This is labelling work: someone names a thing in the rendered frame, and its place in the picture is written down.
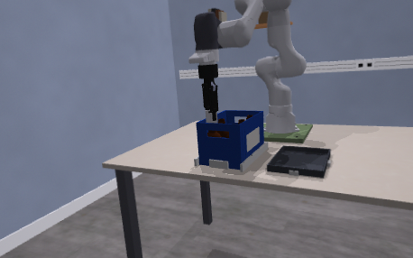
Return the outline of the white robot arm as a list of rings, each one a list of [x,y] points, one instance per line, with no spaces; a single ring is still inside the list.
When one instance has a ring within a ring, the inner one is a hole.
[[[214,12],[196,15],[194,22],[196,50],[188,58],[189,63],[216,64],[219,61],[219,49],[242,48],[248,45],[262,11],[267,11],[268,43],[279,52],[280,56],[258,60],[255,70],[269,90],[269,113],[266,115],[264,132],[273,134],[299,132],[297,127],[295,130],[290,88],[280,81],[280,78],[302,75],[307,67],[305,58],[296,52],[291,41],[289,18],[291,1],[234,0],[236,10],[243,17],[222,23]]]

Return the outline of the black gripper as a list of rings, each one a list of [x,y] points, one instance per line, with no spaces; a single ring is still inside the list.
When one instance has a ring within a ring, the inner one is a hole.
[[[218,111],[218,97],[217,97],[217,85],[214,78],[218,77],[217,64],[211,65],[198,65],[198,76],[204,79],[202,84],[203,89],[203,101],[204,108],[206,109],[206,122],[217,122]]]

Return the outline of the blue plastic crate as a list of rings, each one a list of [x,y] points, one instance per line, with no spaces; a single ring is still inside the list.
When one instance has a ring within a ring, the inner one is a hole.
[[[235,116],[249,119],[238,124]],[[229,169],[240,170],[240,164],[264,144],[263,111],[225,110],[217,114],[225,124],[196,122],[199,165],[209,160],[228,161]],[[229,138],[207,137],[208,130],[229,132]]]

